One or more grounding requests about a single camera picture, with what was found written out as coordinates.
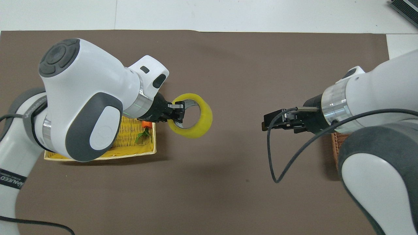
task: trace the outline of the round button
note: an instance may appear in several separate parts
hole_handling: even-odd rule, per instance
[[[65,47],[63,45],[56,46],[52,48],[46,55],[46,62],[48,64],[55,64],[65,55]]]

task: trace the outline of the robotic arm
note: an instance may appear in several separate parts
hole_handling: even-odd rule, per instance
[[[354,67],[323,94],[299,109],[264,116],[262,129],[293,129],[319,134],[356,115],[382,109],[418,111],[418,50],[391,59],[365,73]],[[418,233],[418,119],[405,113],[381,113],[343,124],[352,133],[340,148],[343,185],[379,235]]]
[[[0,135],[3,217],[15,217],[17,194],[43,150],[91,161],[112,146],[122,115],[155,123],[171,121],[170,125],[181,129],[185,110],[204,102],[197,95],[197,102],[167,102],[158,91],[169,72],[151,56],[126,68],[109,53],[78,38],[52,46],[39,64],[39,74],[45,89],[25,92],[12,104],[10,114],[1,118],[6,119]],[[212,112],[204,104],[200,129],[185,129],[194,131],[187,137],[200,137],[210,128]],[[4,221],[0,221],[0,231],[19,234],[15,223]]]

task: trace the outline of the roll of tape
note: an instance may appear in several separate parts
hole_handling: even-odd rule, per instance
[[[204,135],[212,125],[212,110],[209,105],[198,95],[187,93],[180,95],[174,99],[173,104],[177,101],[184,101],[185,108],[198,105],[200,108],[199,120],[190,128],[183,128],[180,123],[168,120],[169,127],[177,134],[187,138],[199,138]]]

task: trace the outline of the brown wicker basket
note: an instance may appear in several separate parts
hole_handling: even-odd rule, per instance
[[[338,132],[331,134],[332,139],[332,152],[334,154],[335,166],[338,169],[338,153],[339,148],[341,147],[344,140],[349,136],[349,134],[341,134]]]

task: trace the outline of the yellow ring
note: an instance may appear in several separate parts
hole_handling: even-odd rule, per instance
[[[199,138],[204,135],[212,125],[212,110],[209,105],[198,95],[187,93],[174,99],[173,104],[177,101],[193,100],[200,107],[200,117],[195,125],[190,128],[178,127],[173,120],[168,120],[168,126],[177,134],[187,138]]]

